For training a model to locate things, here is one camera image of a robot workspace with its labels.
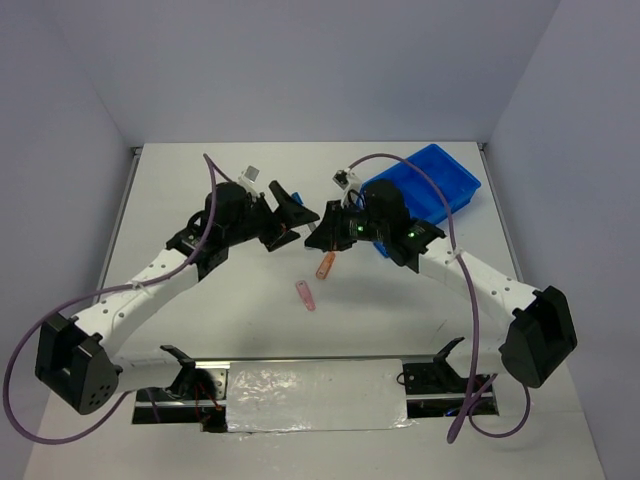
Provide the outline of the pink utility knife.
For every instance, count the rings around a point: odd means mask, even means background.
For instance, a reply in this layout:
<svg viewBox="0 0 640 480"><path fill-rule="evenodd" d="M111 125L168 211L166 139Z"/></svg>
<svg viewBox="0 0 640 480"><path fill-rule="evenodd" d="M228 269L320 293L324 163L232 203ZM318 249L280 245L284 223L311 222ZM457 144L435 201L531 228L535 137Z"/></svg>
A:
<svg viewBox="0 0 640 480"><path fill-rule="evenodd" d="M308 311L315 311L316 304L311 289L306 281L300 280L295 283L296 291Z"/></svg>

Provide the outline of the orange utility knife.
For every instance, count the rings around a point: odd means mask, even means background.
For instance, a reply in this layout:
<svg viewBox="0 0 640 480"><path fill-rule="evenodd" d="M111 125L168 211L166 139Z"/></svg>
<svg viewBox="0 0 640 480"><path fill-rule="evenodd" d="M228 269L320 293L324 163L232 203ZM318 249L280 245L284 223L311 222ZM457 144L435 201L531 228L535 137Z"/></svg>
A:
<svg viewBox="0 0 640 480"><path fill-rule="evenodd" d="M319 265L315 273L315 276L317 279L325 280L328 277L330 270L333 266L333 263L335 261L335 258L336 258L336 254L334 252L328 252L324 256L321 264Z"/></svg>

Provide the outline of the blue utility knife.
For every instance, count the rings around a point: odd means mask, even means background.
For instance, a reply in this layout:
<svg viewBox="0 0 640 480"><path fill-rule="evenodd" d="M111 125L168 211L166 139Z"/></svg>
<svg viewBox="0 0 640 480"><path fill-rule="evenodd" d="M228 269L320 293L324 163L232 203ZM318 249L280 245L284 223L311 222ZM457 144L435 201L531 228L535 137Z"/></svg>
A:
<svg viewBox="0 0 640 480"><path fill-rule="evenodd" d="M302 200L302 198L301 198L301 196L299 195L299 193L298 193L298 192L293 192L293 193L291 194L291 197L292 197L292 198L293 198L293 199L294 199L298 204L300 204L300 205L304 205L304 202L303 202L303 200Z"/></svg>

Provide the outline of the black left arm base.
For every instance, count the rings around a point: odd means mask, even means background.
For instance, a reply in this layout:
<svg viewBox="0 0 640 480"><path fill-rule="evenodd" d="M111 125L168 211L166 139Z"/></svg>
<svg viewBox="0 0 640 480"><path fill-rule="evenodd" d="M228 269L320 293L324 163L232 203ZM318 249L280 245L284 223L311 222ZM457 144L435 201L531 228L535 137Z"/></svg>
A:
<svg viewBox="0 0 640 480"><path fill-rule="evenodd" d="M180 367L168 386L146 387L135 394L133 425L197 425L202 432L227 433L229 367L205 367L180 349L162 345L160 352Z"/></svg>

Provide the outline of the blue plastic sorting bin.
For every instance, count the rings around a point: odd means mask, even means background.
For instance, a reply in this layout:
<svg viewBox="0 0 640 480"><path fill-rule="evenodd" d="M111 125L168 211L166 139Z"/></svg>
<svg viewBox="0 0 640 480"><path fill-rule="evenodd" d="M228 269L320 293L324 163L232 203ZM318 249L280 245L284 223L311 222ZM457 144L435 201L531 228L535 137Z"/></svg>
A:
<svg viewBox="0 0 640 480"><path fill-rule="evenodd" d="M457 160L436 144L431 144L407 158L436 184L451 213L470 203L481 182ZM438 225L447 219L440 197L420 174L403 163L386 169L365 181L362 189L377 180L391 181L403 194L405 205L414 218Z"/></svg>

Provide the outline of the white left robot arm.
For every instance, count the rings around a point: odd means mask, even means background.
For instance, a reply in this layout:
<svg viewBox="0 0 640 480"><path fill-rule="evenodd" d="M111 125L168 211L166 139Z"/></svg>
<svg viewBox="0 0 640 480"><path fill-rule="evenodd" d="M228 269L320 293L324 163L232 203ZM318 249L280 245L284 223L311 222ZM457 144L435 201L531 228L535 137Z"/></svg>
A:
<svg viewBox="0 0 640 480"><path fill-rule="evenodd" d="M257 239L274 251L297 240L297 228L318 220L278 182L269 189L275 209L240 183L221 183L203 210L122 290L70 318L49 316L40 328L36 377L81 415L95 412L116 393L148 387L160 387L175 399L189 396L196 364L177 347L165 344L129 357L119 352L147 320L226 261L231 247Z"/></svg>

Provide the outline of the silver foil cover plate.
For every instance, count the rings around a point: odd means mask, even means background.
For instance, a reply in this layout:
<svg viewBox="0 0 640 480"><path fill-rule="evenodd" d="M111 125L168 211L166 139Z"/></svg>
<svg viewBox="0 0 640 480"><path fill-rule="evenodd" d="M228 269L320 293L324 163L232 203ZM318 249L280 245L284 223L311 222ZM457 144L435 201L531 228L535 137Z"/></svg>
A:
<svg viewBox="0 0 640 480"><path fill-rule="evenodd" d="M228 430L370 431L407 427L396 359L243 362L229 369Z"/></svg>

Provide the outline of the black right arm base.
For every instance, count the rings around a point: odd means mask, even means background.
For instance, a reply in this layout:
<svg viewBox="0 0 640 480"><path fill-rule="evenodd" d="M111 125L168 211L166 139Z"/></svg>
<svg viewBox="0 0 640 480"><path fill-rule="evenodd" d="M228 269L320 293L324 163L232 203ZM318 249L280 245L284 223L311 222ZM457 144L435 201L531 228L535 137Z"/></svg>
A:
<svg viewBox="0 0 640 480"><path fill-rule="evenodd" d="M454 338L429 361L402 364L396 382L404 387L409 419L455 417L460 412L468 379L452 368L448 356L463 340Z"/></svg>

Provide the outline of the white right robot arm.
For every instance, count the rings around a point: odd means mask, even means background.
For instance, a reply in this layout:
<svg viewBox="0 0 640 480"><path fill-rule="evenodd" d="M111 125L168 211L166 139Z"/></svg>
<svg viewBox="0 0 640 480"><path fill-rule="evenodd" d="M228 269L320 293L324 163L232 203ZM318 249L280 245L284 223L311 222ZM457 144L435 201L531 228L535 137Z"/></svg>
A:
<svg viewBox="0 0 640 480"><path fill-rule="evenodd" d="M443 230L411 216L401 190L391 181L366 185L362 206L327 202L322 216L296 202L278 182L269 188L287 225L316 223L306 247L329 252L345 251L358 241L381 243L397 266L476 301L479 311L504 333L498 346L504 369L525 386L541 387L575 350L577 336L563 292L520 283L454 249Z"/></svg>

